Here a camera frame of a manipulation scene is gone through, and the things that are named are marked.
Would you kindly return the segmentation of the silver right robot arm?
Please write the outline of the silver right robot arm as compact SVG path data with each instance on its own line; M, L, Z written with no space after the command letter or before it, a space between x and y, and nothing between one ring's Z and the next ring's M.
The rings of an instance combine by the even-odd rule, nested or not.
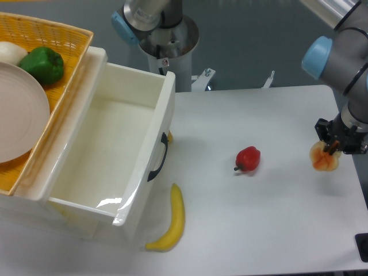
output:
M367 5L362 1L303 1L335 32L309 47L302 68L316 80L348 98L331 121L319 119L315 130L324 152L367 152Z

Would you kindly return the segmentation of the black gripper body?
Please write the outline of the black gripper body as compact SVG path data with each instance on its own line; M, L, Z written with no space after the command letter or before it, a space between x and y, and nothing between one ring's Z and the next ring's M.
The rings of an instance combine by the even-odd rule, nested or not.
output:
M346 155L365 154L367 152L366 132L359 132L358 127L347 127L341 118L327 121L320 118L315 125L316 133L320 141L329 144L329 149L334 141L338 141L336 151Z

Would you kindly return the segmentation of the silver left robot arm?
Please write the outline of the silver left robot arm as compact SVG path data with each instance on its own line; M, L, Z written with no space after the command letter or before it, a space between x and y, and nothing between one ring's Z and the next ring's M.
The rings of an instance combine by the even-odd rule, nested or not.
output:
M192 53L199 42L196 23L182 14L181 1L126 1L111 17L117 34L128 44L138 45L146 55L151 72L175 77L175 91L181 103L188 100L188 109L175 113L176 139L170 153L201 155L214 144L225 146L226 141L237 142L235 135L224 134L225 125L236 127L237 120L229 119L229 104L235 102L260 107L266 114L261 126L253 114L244 119L256 126L260 134L256 142L275 142L277 146L291 148L299 145L302 150L318 142L312 127L312 118L304 111L293 111L290 117L282 115L291 107L301 107L301 102L291 103L293 98L302 100L304 95L297 87L280 89L236 89L208 92L209 77L201 74L191 79ZM215 106L213 112L220 115L213 123L205 120L211 113L203 102L208 96L210 103L222 99L226 106Z

